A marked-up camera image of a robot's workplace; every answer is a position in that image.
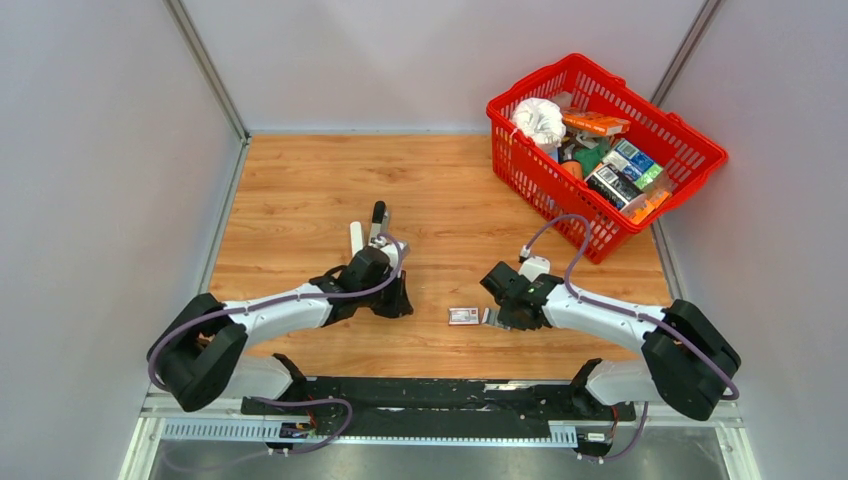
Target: wooden surface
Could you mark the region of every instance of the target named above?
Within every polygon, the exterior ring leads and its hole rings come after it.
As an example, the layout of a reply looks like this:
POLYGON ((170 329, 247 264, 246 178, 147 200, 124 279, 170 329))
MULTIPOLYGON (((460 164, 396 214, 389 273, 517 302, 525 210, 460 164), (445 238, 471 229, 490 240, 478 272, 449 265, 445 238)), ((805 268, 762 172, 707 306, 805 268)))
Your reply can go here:
MULTIPOLYGON (((251 353, 288 355, 307 375, 571 378, 584 361, 635 355, 588 335, 507 332, 447 324, 448 308, 493 306, 479 285, 545 222, 492 172, 486 136, 259 136, 247 158, 211 291, 222 300, 289 290, 350 259, 350 222, 370 223, 384 200, 389 231, 409 242, 415 314, 361 310, 327 328, 299 331, 251 353)), ((575 249, 549 230, 534 253, 561 274, 575 249)), ((574 281, 628 301, 667 304, 649 231, 603 264, 578 264, 574 281)))

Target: perforated metal strip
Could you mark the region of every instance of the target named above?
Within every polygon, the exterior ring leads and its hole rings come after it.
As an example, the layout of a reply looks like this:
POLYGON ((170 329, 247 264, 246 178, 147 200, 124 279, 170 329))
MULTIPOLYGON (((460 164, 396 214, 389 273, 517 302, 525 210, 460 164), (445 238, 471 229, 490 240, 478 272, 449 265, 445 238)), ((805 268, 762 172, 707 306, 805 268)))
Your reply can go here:
MULTIPOLYGON (((206 418, 170 418, 162 433, 162 440, 218 440, 229 442, 280 442, 279 420, 227 420, 206 418)), ((337 443, 372 445, 454 445, 491 447, 556 447, 577 446, 577 431, 567 425, 551 425, 548 438, 448 438, 448 437, 373 437, 345 435, 337 443)), ((317 442, 324 436, 309 439, 291 439, 292 443, 317 442)))

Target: white panel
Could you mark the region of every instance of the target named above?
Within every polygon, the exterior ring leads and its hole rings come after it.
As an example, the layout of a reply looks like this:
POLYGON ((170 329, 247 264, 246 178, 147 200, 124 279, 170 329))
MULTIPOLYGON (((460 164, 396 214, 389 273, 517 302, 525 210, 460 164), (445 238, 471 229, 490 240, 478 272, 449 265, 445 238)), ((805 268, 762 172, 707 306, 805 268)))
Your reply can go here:
POLYGON ((239 145, 161 1, 5 1, 0 64, 0 477, 115 478, 239 145))
POLYGON ((701 0, 184 0, 252 130, 486 130, 581 52, 653 93, 701 0))
POLYGON ((844 478, 848 8, 732 1, 665 108, 729 164, 664 222, 684 287, 738 350, 763 478, 844 478))

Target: gray floor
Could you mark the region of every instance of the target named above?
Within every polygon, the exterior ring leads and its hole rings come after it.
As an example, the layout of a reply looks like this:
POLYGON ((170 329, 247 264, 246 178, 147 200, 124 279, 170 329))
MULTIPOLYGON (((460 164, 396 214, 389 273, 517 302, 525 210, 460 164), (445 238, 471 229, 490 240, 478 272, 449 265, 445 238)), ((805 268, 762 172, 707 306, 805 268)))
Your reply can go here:
MULTIPOLYGON (((630 440, 621 429, 613 452, 630 440)), ((262 451, 257 444, 236 442, 163 442, 151 479, 303 480, 496 480, 496 479, 682 479, 721 480, 727 473, 715 431, 710 428, 648 429, 629 456, 591 465, 568 450, 552 448, 415 447, 330 445, 314 453, 283 458, 262 456, 226 469, 176 472, 159 461, 167 452, 172 464, 207 467, 262 451)))

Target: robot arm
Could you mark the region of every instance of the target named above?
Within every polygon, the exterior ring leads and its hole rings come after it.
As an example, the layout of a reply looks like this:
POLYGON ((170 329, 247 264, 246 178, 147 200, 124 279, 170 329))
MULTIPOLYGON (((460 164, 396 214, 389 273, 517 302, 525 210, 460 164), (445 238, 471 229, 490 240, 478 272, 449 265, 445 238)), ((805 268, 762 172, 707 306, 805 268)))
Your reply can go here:
POLYGON ((723 397, 726 381, 689 346, 700 350, 728 379, 741 361, 695 305, 683 300, 675 300, 668 308, 626 303, 569 289, 549 270, 546 259, 533 256, 518 272, 500 262, 483 278, 480 283, 500 307, 497 320, 501 324, 519 330, 570 328, 641 353, 643 361, 596 359, 581 368, 574 382, 601 405, 662 400, 690 418, 710 417, 723 397), (670 335, 671 329, 689 345, 670 335))
POLYGON ((379 239, 384 238, 391 241, 370 242, 348 265, 291 291, 232 302, 220 302, 211 293, 196 296, 148 351, 153 384, 171 392, 187 412, 205 407, 231 383, 230 391, 238 385, 269 384, 267 379, 276 377, 274 385, 266 385, 276 398, 283 392, 275 390, 290 382, 285 366, 241 358, 246 348, 295 330, 332 325, 362 307, 385 318, 412 314, 401 269, 408 248, 380 233, 379 239), (237 365, 241 378, 230 382, 237 365))

